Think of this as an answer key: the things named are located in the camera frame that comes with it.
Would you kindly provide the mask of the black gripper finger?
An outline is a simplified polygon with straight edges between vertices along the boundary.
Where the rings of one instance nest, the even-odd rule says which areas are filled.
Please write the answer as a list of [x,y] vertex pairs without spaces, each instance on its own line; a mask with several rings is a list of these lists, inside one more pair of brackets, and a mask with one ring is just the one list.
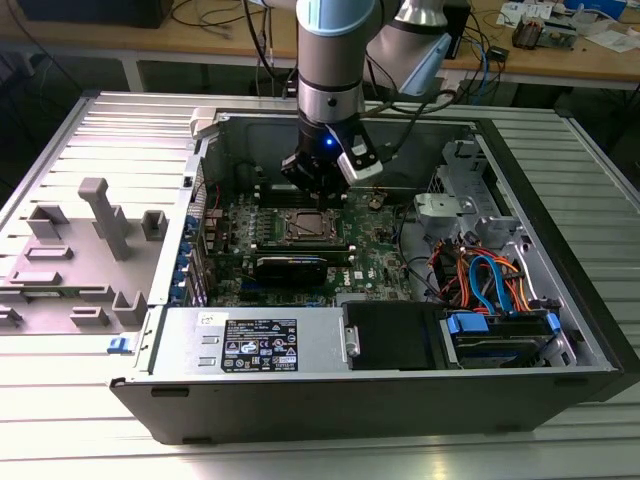
[[314,166],[304,153],[294,153],[281,162],[281,174],[299,190],[316,194],[318,179]]
[[342,197],[348,189],[349,184],[339,168],[329,171],[322,177],[318,189],[318,209],[342,208],[344,204]]

